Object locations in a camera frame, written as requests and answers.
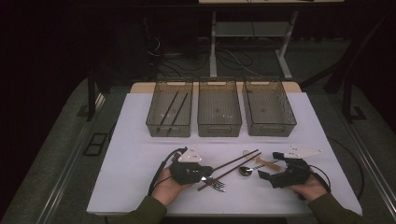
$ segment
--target green sleeve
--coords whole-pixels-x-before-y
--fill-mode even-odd
[[[345,209],[330,193],[315,199],[313,202],[309,203],[308,206],[317,218],[318,223],[369,223],[358,214]]]
[[[113,224],[156,224],[166,215],[166,207],[156,199],[146,196],[136,210],[117,219]]]

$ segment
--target white tabletop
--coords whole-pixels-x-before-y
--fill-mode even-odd
[[[258,149],[264,160],[271,160],[273,152],[286,152],[290,145],[321,149],[325,153],[305,160],[322,169],[332,182],[332,194],[345,208],[361,214],[361,206],[335,158],[317,115],[305,93],[288,93],[297,119],[289,137],[249,136],[242,95],[239,95],[243,125],[239,137],[199,137],[197,127],[198,95],[192,99],[191,137],[150,137],[146,118],[152,93],[129,93],[120,112],[100,174],[97,178],[88,213],[100,216],[121,215],[135,210],[147,195],[149,184],[160,163],[174,149],[196,147],[203,160],[201,165],[217,167],[242,156],[243,150]],[[241,161],[217,170],[219,176]],[[249,161],[247,166],[256,166]],[[272,173],[268,168],[263,171]],[[168,216],[247,216],[290,217],[311,214],[306,202],[300,201],[288,189],[273,189],[271,184],[234,171],[221,179],[226,192],[211,188],[201,191],[203,183],[183,191],[168,207]]]

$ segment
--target hand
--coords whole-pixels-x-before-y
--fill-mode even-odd
[[[303,195],[309,203],[314,201],[316,198],[327,194],[327,190],[313,175],[309,176],[305,184],[293,185],[287,188]]]
[[[156,184],[156,187],[151,194],[151,197],[157,199],[165,206],[171,204],[181,191],[191,186],[191,184],[179,185],[176,180],[170,176],[171,172],[169,171],[169,168],[163,169],[157,179],[158,184]]]

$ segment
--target mesh bin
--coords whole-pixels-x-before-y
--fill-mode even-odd
[[[279,78],[245,77],[243,96],[249,135],[290,135],[297,121]]]
[[[146,124],[152,137],[190,137],[192,78],[158,78]]]
[[[242,119],[233,77],[201,77],[198,134],[201,137],[237,137]]]

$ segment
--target metal fork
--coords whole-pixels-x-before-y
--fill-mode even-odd
[[[219,192],[225,192],[225,184],[213,178],[213,176],[203,176],[201,179],[204,183],[208,184],[210,188],[215,189]]]

